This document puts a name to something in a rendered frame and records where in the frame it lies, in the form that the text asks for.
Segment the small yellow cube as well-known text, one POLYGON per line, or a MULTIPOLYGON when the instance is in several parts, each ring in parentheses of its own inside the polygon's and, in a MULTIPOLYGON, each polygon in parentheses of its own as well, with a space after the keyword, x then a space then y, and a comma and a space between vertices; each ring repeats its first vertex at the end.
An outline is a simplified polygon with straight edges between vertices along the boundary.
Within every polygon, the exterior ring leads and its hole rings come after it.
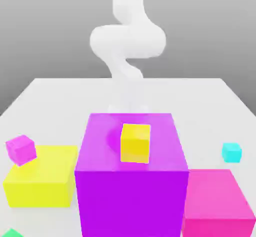
POLYGON ((124 123, 120 136, 120 161, 148 164, 150 162, 151 126, 124 123))

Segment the small cyan cube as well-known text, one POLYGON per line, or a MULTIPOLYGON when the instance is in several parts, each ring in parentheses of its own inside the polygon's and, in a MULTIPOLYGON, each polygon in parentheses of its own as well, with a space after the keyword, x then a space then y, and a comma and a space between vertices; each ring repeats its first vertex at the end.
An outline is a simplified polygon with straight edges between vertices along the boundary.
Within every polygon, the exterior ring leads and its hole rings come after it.
POLYGON ((238 143, 226 142, 222 145, 221 155, 226 163, 239 163, 242 158, 242 148, 238 143))

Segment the small magenta cube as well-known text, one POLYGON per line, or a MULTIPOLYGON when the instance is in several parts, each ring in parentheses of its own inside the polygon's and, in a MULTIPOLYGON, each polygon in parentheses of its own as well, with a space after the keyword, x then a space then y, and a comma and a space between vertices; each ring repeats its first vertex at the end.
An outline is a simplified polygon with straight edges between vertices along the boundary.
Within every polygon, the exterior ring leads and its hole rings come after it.
POLYGON ((22 166, 37 158, 35 142, 26 135, 17 136, 5 142, 9 158, 22 166))

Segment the small green cube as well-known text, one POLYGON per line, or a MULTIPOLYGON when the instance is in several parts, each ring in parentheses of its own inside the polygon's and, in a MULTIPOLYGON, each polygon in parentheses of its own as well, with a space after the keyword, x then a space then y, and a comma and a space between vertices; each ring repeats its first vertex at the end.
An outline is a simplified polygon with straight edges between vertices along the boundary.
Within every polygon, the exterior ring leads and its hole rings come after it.
POLYGON ((18 231, 16 231, 13 228, 10 228, 6 232, 4 232, 1 237, 24 237, 22 234, 20 234, 18 231))

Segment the large purple box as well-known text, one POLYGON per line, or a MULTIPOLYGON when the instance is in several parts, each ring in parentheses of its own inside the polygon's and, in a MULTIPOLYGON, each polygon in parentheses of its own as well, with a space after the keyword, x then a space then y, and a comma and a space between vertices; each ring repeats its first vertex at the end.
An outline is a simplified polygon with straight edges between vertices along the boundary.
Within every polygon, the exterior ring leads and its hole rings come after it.
POLYGON ((92 113, 75 167, 82 237, 180 237, 189 170, 170 113, 92 113), (123 124, 151 126, 148 164, 120 160, 123 124))

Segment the large yellow box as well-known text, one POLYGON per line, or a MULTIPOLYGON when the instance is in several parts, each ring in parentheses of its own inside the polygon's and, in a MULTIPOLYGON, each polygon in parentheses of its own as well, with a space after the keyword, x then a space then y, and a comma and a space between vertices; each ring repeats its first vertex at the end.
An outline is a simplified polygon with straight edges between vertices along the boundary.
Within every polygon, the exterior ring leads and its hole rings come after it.
POLYGON ((76 145, 37 145, 37 158, 14 165, 3 181, 11 208, 68 208, 73 199, 76 145))

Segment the large pink box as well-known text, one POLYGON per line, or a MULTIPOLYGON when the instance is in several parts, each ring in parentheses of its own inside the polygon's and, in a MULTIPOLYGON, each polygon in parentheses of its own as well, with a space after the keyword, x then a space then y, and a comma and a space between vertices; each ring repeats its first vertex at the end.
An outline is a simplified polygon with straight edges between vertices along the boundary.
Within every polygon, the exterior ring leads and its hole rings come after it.
POLYGON ((182 237, 251 237, 255 223, 229 169, 189 171, 182 237))

